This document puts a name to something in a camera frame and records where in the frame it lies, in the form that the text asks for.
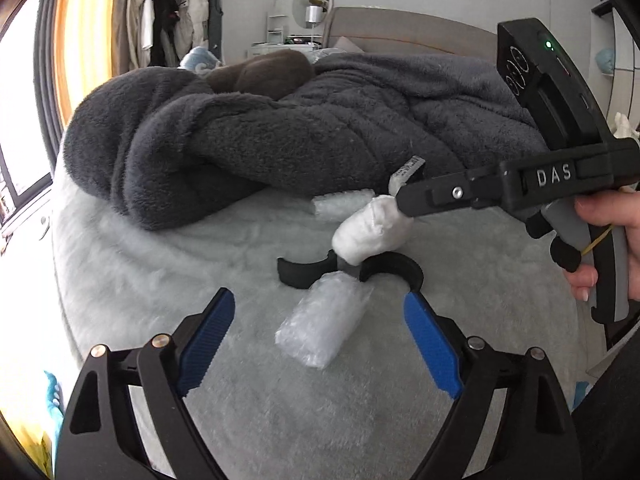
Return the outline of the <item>patterned blue grey duvet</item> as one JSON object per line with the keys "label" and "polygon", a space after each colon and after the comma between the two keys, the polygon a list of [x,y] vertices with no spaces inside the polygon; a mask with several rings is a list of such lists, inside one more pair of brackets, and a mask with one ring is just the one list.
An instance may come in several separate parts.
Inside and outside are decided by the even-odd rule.
{"label": "patterned blue grey duvet", "polygon": [[198,76],[206,76],[221,66],[220,59],[206,47],[192,48],[180,61],[179,67]]}

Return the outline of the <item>clothes rack with garments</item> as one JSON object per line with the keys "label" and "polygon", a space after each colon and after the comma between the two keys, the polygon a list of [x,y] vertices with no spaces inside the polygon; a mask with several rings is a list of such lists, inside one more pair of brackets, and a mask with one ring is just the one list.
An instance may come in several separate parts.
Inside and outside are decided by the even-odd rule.
{"label": "clothes rack with garments", "polygon": [[180,68],[182,58],[198,46],[224,64],[221,0],[124,0],[120,13],[124,70]]}

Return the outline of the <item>grey bed headboard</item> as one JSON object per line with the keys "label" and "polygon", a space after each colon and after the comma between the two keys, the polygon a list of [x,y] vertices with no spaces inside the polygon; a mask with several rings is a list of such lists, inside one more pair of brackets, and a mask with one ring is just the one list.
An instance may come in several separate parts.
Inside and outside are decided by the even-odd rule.
{"label": "grey bed headboard", "polygon": [[438,16],[364,6],[337,6],[326,18],[322,46],[346,38],[368,53],[447,53],[494,64],[497,35]]}

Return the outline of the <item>brown plush pillow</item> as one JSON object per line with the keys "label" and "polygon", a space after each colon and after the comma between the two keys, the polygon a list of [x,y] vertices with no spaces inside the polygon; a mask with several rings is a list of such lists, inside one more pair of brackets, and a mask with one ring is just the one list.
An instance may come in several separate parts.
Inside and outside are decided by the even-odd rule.
{"label": "brown plush pillow", "polygon": [[204,77],[216,93],[249,93],[280,100],[314,78],[314,66],[303,53],[277,50],[212,70]]}

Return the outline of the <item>yellow curtain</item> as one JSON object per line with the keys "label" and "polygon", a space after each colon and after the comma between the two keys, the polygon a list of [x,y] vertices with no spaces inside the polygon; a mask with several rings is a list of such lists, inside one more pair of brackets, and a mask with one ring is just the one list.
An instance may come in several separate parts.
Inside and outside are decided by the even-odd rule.
{"label": "yellow curtain", "polygon": [[114,1],[56,0],[54,88],[64,127],[80,102],[114,75]]}

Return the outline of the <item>window with dark frame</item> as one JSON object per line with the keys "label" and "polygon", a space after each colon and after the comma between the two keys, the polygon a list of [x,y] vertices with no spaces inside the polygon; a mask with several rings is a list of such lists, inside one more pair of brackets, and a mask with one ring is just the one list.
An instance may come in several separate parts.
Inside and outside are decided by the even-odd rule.
{"label": "window with dark frame", "polygon": [[52,183],[50,160],[38,143],[1,143],[1,225]]}

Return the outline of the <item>white vanity table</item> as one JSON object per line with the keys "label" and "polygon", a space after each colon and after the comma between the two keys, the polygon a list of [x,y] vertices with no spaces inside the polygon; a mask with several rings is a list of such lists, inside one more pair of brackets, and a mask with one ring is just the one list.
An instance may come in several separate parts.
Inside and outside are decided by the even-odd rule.
{"label": "white vanity table", "polygon": [[248,56],[254,58],[282,49],[309,53],[320,46],[321,27],[299,26],[293,16],[293,0],[276,0],[266,13],[265,39],[254,42]]}

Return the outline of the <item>black curved plastic part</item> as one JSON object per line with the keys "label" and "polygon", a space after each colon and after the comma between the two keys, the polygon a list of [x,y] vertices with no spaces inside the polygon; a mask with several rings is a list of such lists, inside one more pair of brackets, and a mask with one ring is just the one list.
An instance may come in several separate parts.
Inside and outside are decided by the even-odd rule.
{"label": "black curved plastic part", "polygon": [[322,276],[338,271],[363,283],[376,274],[395,275],[404,280],[412,292],[420,292],[424,283],[421,267],[400,252],[382,252],[364,259],[358,266],[352,266],[333,250],[329,250],[326,258],[311,263],[297,263],[279,258],[277,271],[282,284],[296,289],[311,288]]}

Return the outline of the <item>blue plush toy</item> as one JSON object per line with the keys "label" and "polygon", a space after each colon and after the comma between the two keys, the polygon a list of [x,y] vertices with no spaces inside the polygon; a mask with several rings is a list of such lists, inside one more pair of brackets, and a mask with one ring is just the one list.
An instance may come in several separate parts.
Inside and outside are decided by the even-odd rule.
{"label": "blue plush toy", "polygon": [[56,426],[61,427],[64,419],[62,389],[55,374],[44,371],[47,378],[46,407]]}

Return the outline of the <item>dark grey fleece blanket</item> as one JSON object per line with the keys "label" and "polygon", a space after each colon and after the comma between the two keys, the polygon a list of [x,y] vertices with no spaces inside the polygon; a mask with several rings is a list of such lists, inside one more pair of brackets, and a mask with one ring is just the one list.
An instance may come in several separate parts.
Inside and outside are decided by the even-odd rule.
{"label": "dark grey fleece blanket", "polygon": [[339,53],[280,100],[216,93],[188,70],[115,77],[76,108],[70,178],[148,231],[175,229],[271,186],[314,197],[386,190],[412,156],[430,177],[541,154],[491,64],[449,54]]}

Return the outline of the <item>grey curtain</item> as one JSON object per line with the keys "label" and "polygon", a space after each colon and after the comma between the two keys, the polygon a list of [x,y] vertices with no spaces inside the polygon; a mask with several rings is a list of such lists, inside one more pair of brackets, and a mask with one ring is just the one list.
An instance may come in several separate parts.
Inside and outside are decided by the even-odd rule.
{"label": "grey curtain", "polygon": [[54,20],[58,0],[39,0],[34,39],[34,84],[44,149],[54,174],[63,135],[54,81]]}

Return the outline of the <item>bubble wrap piece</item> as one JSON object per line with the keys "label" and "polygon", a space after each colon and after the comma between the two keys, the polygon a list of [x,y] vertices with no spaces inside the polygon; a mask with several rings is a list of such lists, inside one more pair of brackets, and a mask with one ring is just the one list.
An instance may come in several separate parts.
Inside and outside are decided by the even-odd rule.
{"label": "bubble wrap piece", "polygon": [[316,196],[311,203],[314,207],[314,215],[318,219],[342,222],[370,203],[373,197],[374,192],[365,188]]}

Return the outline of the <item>round vanity mirror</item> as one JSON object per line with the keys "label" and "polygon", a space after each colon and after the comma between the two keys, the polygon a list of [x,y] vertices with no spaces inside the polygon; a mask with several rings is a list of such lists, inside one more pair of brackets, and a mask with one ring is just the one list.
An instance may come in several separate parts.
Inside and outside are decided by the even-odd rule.
{"label": "round vanity mirror", "polygon": [[297,26],[312,29],[323,23],[333,8],[333,0],[292,0],[292,17]]}

